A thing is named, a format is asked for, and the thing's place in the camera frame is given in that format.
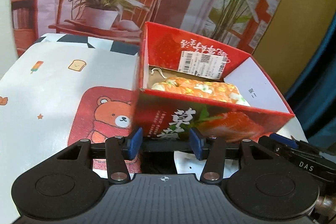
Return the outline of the geometric patterned cloth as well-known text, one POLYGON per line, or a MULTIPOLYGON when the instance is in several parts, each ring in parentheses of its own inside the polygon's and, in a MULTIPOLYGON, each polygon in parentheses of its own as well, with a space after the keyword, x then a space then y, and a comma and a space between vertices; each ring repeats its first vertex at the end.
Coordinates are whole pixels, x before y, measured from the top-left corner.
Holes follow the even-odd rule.
POLYGON ((94 38, 92 36, 81 36, 71 34, 47 33, 38 38, 34 43, 36 44, 41 42, 62 43, 68 46, 99 49, 108 52, 116 52, 132 56, 137 55, 140 50, 140 47, 138 45, 121 42, 118 40, 101 39, 101 38, 94 38))

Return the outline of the red strawberry cardboard box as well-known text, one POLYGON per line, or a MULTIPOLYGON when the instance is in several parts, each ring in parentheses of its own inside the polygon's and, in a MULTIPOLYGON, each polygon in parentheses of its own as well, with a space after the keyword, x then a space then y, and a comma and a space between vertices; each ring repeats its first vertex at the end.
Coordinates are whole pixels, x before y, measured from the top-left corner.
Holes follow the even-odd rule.
POLYGON ((182 140, 192 127, 228 142, 277 132, 294 113, 252 55, 191 32, 148 22, 139 52, 131 125, 146 138, 182 140), (152 90, 168 77, 235 85, 250 106, 152 90))

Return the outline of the orange floral soft pouch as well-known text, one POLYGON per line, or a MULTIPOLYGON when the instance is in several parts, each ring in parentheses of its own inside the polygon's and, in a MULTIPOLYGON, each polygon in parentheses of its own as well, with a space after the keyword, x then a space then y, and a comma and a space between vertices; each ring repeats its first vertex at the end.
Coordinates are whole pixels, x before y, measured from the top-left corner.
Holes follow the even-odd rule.
POLYGON ((183 77, 168 77, 164 81, 153 84, 151 89, 219 102, 250 106, 235 85, 224 82, 208 82, 185 79, 183 77))

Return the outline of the white cartoon bear table mat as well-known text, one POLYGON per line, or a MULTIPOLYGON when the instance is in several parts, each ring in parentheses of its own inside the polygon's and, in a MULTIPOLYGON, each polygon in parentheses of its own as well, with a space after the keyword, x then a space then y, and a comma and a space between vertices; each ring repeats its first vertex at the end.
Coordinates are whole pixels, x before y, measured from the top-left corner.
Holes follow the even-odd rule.
MULTIPOLYGON (((19 214, 11 187, 23 172, 80 139, 127 136, 139 53, 36 43, 1 78, 1 223, 19 214)), ((278 132, 303 137, 294 116, 278 132)))

